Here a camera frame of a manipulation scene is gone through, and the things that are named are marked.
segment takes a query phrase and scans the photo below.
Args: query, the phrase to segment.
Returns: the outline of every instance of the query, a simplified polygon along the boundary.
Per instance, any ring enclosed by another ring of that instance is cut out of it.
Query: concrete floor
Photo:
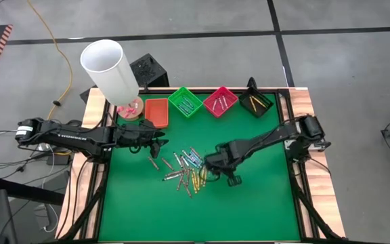
[[[265,0],[32,1],[58,38],[206,31],[271,31]],[[390,1],[275,0],[282,30],[390,27]],[[48,39],[25,0],[0,4],[0,24],[11,40]],[[332,146],[328,164],[346,235],[390,243],[390,151],[380,129],[390,122],[390,33],[283,36],[298,87],[309,87]],[[88,43],[61,44],[74,83],[55,119],[82,119],[79,94],[93,85],[79,64]],[[286,86],[274,36],[122,41],[129,61],[150,53],[168,71],[171,86]],[[0,59],[0,129],[46,117],[66,88],[68,69],[51,44],[9,45]],[[9,100],[2,103],[1,98]],[[11,135],[0,137],[0,162],[29,155]],[[3,169],[0,177],[14,169]],[[27,182],[50,170],[28,165],[9,180]]]

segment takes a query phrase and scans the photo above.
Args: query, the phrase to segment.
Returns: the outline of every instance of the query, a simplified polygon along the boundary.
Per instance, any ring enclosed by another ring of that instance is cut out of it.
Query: white cup
[[[116,41],[100,40],[81,54],[81,65],[109,103],[124,106],[139,93],[139,86],[123,48]]]

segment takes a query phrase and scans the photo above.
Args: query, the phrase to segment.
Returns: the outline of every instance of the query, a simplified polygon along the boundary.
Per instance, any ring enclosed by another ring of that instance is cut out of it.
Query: green mat
[[[168,95],[142,95],[142,99]],[[204,100],[208,94],[197,95]],[[276,101],[273,94],[266,95]],[[147,160],[149,148],[137,154],[114,149],[106,189],[100,241],[298,241],[299,231],[282,144],[256,152],[240,165],[243,183],[229,187],[226,177],[207,182],[189,198],[178,178],[161,181],[170,169],[164,157],[179,169],[173,152],[194,147],[201,156],[215,145],[252,138],[279,124],[278,108],[254,118],[239,103],[216,119],[205,108],[185,118],[169,106],[169,143],[161,148],[157,171]]]

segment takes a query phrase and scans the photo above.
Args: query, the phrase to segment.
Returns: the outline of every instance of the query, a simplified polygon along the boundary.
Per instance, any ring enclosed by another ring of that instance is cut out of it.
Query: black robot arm
[[[137,153],[141,147],[150,147],[152,157],[156,158],[160,147],[168,140],[159,140],[164,136],[153,126],[153,123],[144,120],[139,125],[126,124],[109,127],[84,128],[65,125],[42,118],[26,119],[19,122],[16,133],[18,147],[47,143],[83,153],[88,161],[105,163],[109,160],[110,150],[113,147],[130,148]]]
[[[216,153],[204,158],[205,167],[213,175],[225,174],[230,186],[242,183],[240,176],[235,176],[236,167],[253,153],[268,146],[295,140],[289,147],[291,159],[297,161],[309,157],[308,148],[314,142],[324,139],[324,132],[317,117],[310,115],[298,117],[281,123],[275,129],[252,139],[239,139],[216,145]]]

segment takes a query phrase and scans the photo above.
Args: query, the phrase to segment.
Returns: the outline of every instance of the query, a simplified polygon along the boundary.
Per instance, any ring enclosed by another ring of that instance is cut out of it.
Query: white sticker
[[[16,135],[26,135],[26,131],[18,131],[16,132]]]
[[[33,131],[33,128],[31,126],[19,126],[18,130],[27,130],[27,131]]]
[[[33,131],[33,128],[31,126],[19,126],[16,135],[26,135],[28,131]]]

